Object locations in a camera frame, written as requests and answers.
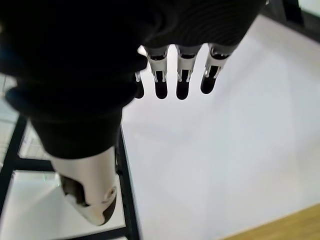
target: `robotic hand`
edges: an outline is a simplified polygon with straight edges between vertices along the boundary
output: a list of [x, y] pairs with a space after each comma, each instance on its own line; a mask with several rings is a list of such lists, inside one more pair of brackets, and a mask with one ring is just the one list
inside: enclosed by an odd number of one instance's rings
[[[209, 45], [201, 91], [215, 81], [266, 0], [6, 1], [0, 4], [0, 72], [60, 175], [65, 197], [90, 223], [112, 216], [115, 145], [122, 108], [144, 88], [167, 96], [167, 51], [175, 44], [176, 95], [188, 96], [197, 53]], [[143, 45], [145, 57], [137, 53]]]

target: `black fabric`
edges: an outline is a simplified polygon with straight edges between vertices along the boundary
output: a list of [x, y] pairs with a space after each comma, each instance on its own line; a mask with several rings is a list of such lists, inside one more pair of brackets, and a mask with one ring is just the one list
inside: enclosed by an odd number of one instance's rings
[[203, 43], [236, 46], [265, 3], [266, 0], [192, 0], [172, 31], [151, 39], [144, 46], [193, 47]]
[[[65, 159], [116, 143], [123, 106], [147, 66], [140, 45], [240, 42], [265, 0], [10, 0], [0, 3], [0, 72], [18, 79], [8, 102], [45, 150]], [[165, 98], [167, 84], [158, 84]]]

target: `robotic finger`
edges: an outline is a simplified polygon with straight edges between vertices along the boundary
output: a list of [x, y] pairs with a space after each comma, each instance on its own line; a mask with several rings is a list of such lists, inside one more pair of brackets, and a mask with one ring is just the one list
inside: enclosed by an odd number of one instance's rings
[[169, 46], [159, 48], [144, 47], [151, 67], [155, 84], [155, 94], [159, 99], [165, 99], [167, 89], [167, 53]]
[[223, 51], [219, 47], [214, 47], [212, 43], [209, 44], [209, 53], [200, 87], [204, 94], [209, 94], [214, 89], [216, 79], [230, 55], [230, 52]]
[[197, 54], [201, 45], [186, 47], [175, 45], [178, 52], [177, 59], [177, 83], [176, 96], [180, 100], [187, 98], [189, 93], [189, 82], [194, 70]]
[[51, 157], [66, 200], [91, 224], [101, 226], [117, 201], [115, 148], [81, 159]]
[[142, 83], [141, 75], [140, 75], [139, 71], [134, 73], [134, 75], [132, 76], [132, 80], [136, 84], [135, 98], [136, 99], [141, 99], [145, 95], [145, 90], [144, 90], [144, 85]]

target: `metal bar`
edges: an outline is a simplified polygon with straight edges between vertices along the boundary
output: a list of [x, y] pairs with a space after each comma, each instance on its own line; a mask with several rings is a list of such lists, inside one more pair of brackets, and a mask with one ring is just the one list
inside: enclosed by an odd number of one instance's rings
[[20, 158], [19, 156], [14, 162], [14, 170], [55, 172], [49, 160]]
[[60, 240], [111, 240], [124, 237], [127, 234], [126, 227], [112, 229], [108, 231], [93, 233], [85, 236], [77, 236], [73, 238], [60, 238]]
[[3, 167], [0, 172], [0, 217], [5, 205], [6, 195], [14, 170], [15, 159], [18, 155], [26, 125], [27, 120], [23, 116], [19, 116], [3, 161]]
[[130, 182], [129, 166], [127, 161], [127, 153], [125, 149], [125, 142], [123, 138], [122, 129], [119, 132], [118, 138], [118, 175], [121, 186], [121, 196], [123, 203], [123, 213], [125, 226], [129, 228], [126, 235], [128, 240], [140, 240], [140, 234], [138, 229], [138, 221], [135, 211], [135, 202], [132, 192], [132, 186]]

